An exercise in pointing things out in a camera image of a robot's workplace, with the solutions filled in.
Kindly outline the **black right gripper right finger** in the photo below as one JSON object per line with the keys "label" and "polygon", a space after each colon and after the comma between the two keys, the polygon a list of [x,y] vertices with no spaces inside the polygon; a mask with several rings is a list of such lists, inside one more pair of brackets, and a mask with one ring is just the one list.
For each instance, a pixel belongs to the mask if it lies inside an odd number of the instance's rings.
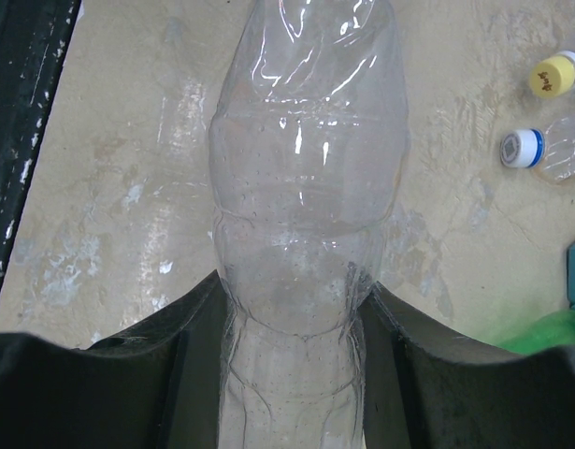
{"label": "black right gripper right finger", "polygon": [[361,306],[369,448],[575,448],[575,346],[517,355],[376,284]]}

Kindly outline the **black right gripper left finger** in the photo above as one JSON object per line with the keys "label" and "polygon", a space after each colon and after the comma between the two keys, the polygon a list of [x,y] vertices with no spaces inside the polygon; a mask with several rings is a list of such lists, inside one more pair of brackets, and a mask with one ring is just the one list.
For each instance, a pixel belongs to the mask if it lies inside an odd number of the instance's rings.
{"label": "black right gripper left finger", "polygon": [[213,448],[226,297],[216,273],[88,349],[0,333],[0,448]]}

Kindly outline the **green plastic bottle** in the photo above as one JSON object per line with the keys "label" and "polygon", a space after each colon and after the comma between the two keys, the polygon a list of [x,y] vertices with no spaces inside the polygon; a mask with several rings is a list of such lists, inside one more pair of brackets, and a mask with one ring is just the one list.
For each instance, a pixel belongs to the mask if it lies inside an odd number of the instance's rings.
{"label": "green plastic bottle", "polygon": [[575,310],[572,309],[548,314],[496,344],[519,355],[532,355],[564,345],[575,345]]}

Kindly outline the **clear Pocari Sweat bottle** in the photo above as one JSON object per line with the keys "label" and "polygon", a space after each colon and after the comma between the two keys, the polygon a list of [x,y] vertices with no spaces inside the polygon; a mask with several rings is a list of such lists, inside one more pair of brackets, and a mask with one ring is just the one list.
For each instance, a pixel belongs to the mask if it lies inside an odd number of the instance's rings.
{"label": "clear Pocari Sweat bottle", "polygon": [[387,1],[258,1],[208,130],[221,448],[359,448],[358,315],[409,144]]}

